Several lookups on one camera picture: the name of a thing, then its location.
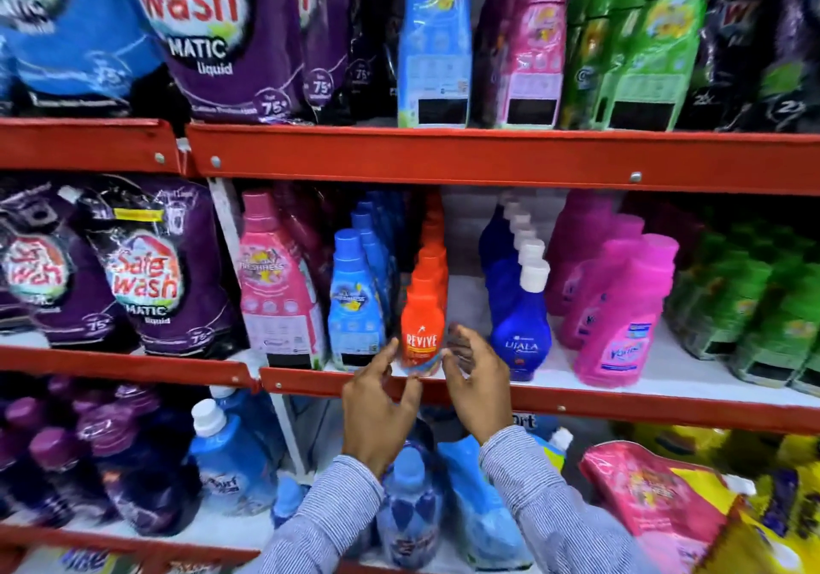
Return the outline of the person's left hand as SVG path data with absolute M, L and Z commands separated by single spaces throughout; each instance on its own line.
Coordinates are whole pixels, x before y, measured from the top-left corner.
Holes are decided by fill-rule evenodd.
M 395 461 L 417 417 L 402 415 L 398 402 L 384 389 L 398 346 L 398 340 L 392 339 L 343 386 L 341 394 L 342 453 L 358 460 L 377 479 Z

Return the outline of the person's left forearm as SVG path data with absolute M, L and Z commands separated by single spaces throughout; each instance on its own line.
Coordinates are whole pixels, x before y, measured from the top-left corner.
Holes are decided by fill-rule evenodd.
M 383 500 L 384 489 L 372 471 L 355 457 L 338 455 L 297 512 L 239 574 L 333 574 Z

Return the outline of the row of light blue bottles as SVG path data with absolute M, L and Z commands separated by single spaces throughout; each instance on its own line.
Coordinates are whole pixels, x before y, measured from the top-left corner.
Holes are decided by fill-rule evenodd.
M 334 235 L 327 326 L 335 370 L 367 366 L 393 331 L 398 291 L 396 220 L 388 195 L 370 191 L 350 213 L 351 226 Z

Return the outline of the blue bottle with white cap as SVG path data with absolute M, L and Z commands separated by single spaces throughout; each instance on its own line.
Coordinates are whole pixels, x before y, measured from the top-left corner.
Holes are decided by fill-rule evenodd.
M 270 397 L 266 393 L 254 393 L 251 389 L 212 385 L 211 397 L 227 414 L 240 418 L 268 456 L 275 472 L 288 452 L 284 434 Z
M 267 513 L 276 497 L 275 470 L 258 439 L 216 400 L 191 409 L 194 436 L 189 455 L 202 485 L 202 503 L 225 517 Z

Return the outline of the pink bottle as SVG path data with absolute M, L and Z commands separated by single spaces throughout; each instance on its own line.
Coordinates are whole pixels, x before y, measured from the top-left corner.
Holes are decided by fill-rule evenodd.
M 601 291 L 603 300 L 572 364 L 583 384 L 616 389 L 639 381 L 671 292 L 678 249 L 672 237 L 642 235 L 637 252 Z
M 579 266 L 600 247 L 614 214 L 614 194 L 572 189 L 556 220 L 547 249 L 550 273 L 545 304 L 550 316 L 564 316 L 579 279 Z
M 569 275 L 561 286 L 558 338 L 564 347 L 579 350 L 589 336 L 602 296 L 614 273 L 639 246 L 644 231 L 642 217 L 614 213 L 593 226 L 589 239 L 573 254 Z

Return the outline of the pink spouted pouch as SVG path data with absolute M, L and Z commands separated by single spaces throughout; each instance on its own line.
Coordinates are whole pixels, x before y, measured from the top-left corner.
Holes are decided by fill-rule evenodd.
M 580 470 L 662 574 L 692 574 L 740 496 L 710 467 L 628 441 L 588 448 Z

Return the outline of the yellow spouted pouch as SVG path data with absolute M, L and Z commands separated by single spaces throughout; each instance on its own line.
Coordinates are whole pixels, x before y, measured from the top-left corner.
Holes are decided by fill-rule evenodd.
M 820 461 L 752 482 L 679 471 L 694 489 L 677 574 L 820 574 Z
M 617 439 L 630 440 L 662 457 L 751 479 L 772 467 L 785 437 L 688 425 L 610 422 L 609 427 Z

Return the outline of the group of green bottles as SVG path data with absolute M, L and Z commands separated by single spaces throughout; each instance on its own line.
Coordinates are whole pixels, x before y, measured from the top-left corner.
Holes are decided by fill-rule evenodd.
M 691 357 L 820 397 L 820 227 L 773 201 L 671 211 L 682 254 L 663 315 Z

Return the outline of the group of purple bottles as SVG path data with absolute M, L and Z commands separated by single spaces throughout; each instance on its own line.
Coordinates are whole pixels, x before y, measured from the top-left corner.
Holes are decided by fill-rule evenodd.
M 206 397 L 197 385 L 1 374 L 0 520 L 179 535 L 202 501 L 191 410 Z

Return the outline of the tall pink refill pouch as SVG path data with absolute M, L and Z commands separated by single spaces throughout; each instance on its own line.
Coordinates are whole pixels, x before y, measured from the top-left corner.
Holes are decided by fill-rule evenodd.
M 499 29 L 508 9 L 515 0 L 485 0 L 480 10 L 477 29 L 474 34 L 474 63 L 471 110 L 472 119 L 485 126 L 486 103 L 489 97 L 490 81 L 495 68 Z
M 495 129 L 556 127 L 567 38 L 567 0 L 514 0 L 499 53 Z

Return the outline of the tall green refill pouch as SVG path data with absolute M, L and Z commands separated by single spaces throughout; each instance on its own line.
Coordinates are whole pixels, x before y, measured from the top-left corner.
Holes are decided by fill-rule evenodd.
M 708 0 L 644 0 L 595 106 L 594 128 L 671 132 L 682 111 Z
M 559 127 L 589 128 L 592 102 L 600 81 L 604 43 L 609 34 L 610 13 L 618 0 L 585 0 L 582 24 L 573 42 L 565 74 Z

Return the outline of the large purple detergent pouch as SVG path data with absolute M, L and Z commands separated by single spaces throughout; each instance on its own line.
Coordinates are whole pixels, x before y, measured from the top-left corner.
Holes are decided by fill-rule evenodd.
M 199 123 L 302 114 L 298 0 L 138 0 Z
M 350 0 L 297 0 L 302 47 L 302 96 L 317 124 L 351 121 L 345 91 Z

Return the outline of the black detergent pouch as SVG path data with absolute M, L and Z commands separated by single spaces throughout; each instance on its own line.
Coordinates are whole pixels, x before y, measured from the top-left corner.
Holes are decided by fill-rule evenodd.
M 779 0 L 707 0 L 690 86 L 675 129 L 731 130 L 773 57 Z
M 820 0 L 773 0 L 771 60 L 748 112 L 751 131 L 820 134 Z

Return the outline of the large blue detergent pouch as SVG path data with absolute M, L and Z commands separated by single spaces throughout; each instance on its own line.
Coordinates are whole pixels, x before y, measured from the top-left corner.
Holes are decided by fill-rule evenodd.
M 170 91 L 137 0 L 0 0 L 0 54 L 26 115 L 160 118 Z

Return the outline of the short red shelf rail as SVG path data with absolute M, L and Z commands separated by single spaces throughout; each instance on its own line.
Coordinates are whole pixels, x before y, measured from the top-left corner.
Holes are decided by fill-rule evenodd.
M 185 175 L 169 123 L 0 117 L 0 170 Z
M 259 379 L 242 362 L 99 351 L 0 346 L 0 372 L 261 390 Z

